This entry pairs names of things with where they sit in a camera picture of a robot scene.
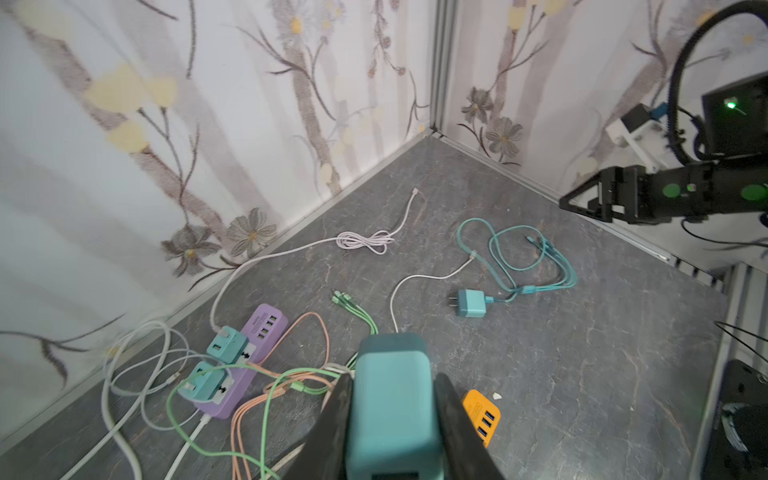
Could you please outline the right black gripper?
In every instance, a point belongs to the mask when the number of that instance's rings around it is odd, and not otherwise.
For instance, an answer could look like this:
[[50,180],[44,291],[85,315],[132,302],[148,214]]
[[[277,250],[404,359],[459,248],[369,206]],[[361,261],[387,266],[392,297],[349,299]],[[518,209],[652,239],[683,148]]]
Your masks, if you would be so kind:
[[609,167],[563,195],[560,209],[597,221],[657,225],[675,218],[700,223],[713,213],[712,163],[648,173]]

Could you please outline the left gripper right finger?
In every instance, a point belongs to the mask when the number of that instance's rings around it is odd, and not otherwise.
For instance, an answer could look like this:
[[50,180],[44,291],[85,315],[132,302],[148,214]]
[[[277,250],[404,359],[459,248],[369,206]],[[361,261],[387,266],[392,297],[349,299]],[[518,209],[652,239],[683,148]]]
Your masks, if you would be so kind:
[[446,478],[503,480],[504,476],[482,445],[449,377],[438,373],[434,393],[445,457]]

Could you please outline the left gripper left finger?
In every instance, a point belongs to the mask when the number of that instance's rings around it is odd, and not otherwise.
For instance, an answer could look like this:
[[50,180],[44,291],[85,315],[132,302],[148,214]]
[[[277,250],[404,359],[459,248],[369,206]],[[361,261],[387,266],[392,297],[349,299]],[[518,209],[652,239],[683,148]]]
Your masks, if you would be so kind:
[[290,468],[286,480],[346,479],[346,440],[351,417],[353,379],[342,375]]

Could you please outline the orange power strip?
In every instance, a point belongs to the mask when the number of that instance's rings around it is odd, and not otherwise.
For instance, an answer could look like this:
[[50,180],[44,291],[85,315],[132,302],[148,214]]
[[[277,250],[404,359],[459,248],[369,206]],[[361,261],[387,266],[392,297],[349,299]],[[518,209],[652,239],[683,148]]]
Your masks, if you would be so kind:
[[476,389],[469,390],[466,393],[462,400],[462,405],[474,430],[483,442],[484,447],[487,448],[501,420],[499,408]]

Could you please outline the purple power strip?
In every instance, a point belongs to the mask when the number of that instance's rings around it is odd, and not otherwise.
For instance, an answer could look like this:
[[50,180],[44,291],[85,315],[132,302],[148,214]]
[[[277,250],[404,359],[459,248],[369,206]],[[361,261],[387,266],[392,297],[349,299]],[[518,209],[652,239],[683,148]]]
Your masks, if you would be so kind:
[[288,318],[282,311],[268,304],[259,305],[240,330],[248,338],[249,343],[236,363],[224,364],[206,353],[210,358],[207,362],[213,364],[217,370],[225,369],[227,378],[222,392],[211,403],[192,402],[193,405],[213,418],[231,417],[256,376],[254,370],[247,369],[245,366],[262,362],[286,333],[288,325]]

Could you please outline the teal charger with white cable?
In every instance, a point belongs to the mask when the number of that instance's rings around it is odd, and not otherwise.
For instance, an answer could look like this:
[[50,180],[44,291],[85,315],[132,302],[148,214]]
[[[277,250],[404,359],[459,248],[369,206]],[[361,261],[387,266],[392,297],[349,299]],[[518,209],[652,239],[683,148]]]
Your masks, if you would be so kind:
[[211,403],[222,392],[226,378],[225,369],[217,370],[213,364],[200,361],[181,383],[178,394],[193,403]]

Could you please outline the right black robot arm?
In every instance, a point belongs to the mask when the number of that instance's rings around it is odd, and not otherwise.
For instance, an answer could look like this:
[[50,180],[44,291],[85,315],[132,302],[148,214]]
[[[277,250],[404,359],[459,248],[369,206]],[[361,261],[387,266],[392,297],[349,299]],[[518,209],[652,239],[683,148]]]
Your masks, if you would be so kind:
[[614,144],[638,156],[639,164],[597,171],[560,198],[561,209],[635,225],[767,212],[766,74],[704,94],[699,115],[679,100],[697,44],[715,26],[740,15],[765,22],[767,4],[740,1],[697,27],[669,69],[666,101],[638,104],[605,129]]

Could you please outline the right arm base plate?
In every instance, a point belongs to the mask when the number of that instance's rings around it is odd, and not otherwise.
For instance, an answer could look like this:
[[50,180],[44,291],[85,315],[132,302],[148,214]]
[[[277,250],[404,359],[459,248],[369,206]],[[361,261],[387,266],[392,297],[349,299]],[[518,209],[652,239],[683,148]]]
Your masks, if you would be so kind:
[[740,360],[725,366],[699,477],[767,477],[767,377]]

